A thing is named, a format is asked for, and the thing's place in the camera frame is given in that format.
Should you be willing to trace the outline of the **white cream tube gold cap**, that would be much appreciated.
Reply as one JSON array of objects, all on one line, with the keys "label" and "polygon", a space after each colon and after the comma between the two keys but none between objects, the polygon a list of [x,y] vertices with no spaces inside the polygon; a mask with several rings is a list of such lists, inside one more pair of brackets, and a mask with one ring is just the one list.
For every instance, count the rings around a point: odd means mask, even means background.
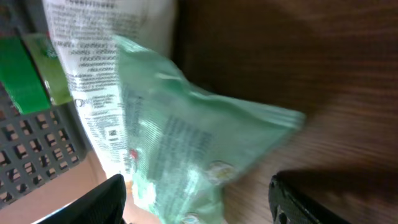
[{"label": "white cream tube gold cap", "polygon": [[107,177],[132,179],[115,35],[170,55],[174,0],[44,0],[50,39]]}]

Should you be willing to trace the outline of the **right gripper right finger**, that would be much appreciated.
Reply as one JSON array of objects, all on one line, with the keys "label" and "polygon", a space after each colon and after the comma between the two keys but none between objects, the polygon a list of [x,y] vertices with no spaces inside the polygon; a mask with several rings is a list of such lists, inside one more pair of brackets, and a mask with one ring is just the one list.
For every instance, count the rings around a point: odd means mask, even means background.
[{"label": "right gripper right finger", "polygon": [[349,224],[279,175],[271,178],[268,199],[273,224]]}]

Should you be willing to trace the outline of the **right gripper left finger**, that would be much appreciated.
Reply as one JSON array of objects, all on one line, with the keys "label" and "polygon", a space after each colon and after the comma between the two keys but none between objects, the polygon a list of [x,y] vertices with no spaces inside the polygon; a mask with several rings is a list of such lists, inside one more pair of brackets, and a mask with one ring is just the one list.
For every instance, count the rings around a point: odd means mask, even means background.
[{"label": "right gripper left finger", "polygon": [[40,224],[125,224],[124,177],[116,174]]}]

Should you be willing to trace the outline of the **teal snack packet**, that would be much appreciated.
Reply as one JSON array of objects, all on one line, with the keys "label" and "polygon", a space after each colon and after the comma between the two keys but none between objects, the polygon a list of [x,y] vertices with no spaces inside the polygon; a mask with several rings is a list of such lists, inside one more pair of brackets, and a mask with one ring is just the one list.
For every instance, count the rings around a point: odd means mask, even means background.
[{"label": "teal snack packet", "polygon": [[299,130],[303,113],[206,91],[163,55],[115,42],[136,205],[162,223],[222,223],[222,188]]}]

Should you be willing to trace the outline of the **dark grey plastic basket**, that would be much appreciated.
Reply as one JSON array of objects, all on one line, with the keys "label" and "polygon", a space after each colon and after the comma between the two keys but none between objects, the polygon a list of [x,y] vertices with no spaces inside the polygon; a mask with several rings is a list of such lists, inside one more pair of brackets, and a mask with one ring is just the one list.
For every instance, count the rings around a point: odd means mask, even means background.
[{"label": "dark grey plastic basket", "polygon": [[[41,1],[2,1],[1,37],[47,33]],[[1,207],[77,166],[86,155],[72,101],[22,114],[1,84]]]}]

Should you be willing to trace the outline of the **green red snack bag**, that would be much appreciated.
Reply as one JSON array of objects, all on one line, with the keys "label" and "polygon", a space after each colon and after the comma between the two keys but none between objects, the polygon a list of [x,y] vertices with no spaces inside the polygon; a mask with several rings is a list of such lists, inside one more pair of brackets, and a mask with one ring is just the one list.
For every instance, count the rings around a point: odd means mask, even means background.
[{"label": "green red snack bag", "polygon": [[73,100],[58,55],[44,34],[1,37],[1,84],[22,114]]}]

